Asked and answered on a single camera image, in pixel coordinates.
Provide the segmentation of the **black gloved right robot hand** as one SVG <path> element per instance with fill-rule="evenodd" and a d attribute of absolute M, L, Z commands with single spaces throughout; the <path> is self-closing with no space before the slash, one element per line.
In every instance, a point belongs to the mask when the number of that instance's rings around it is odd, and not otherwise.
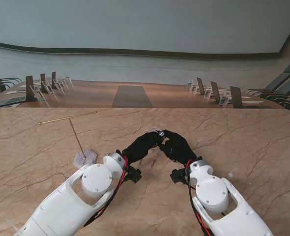
<path fill-rule="evenodd" d="M 163 132 L 168 140 L 160 144 L 159 148 L 170 160 L 186 166 L 189 161 L 198 159 L 184 137 L 169 130 Z"/>

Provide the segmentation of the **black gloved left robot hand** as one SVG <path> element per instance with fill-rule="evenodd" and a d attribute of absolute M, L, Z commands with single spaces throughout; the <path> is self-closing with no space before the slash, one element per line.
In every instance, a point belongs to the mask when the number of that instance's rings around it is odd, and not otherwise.
<path fill-rule="evenodd" d="M 122 154 L 128 160 L 128 164 L 137 162 L 147 156 L 148 151 L 162 144 L 163 136 L 152 131 L 139 136 L 130 146 L 123 150 Z"/>

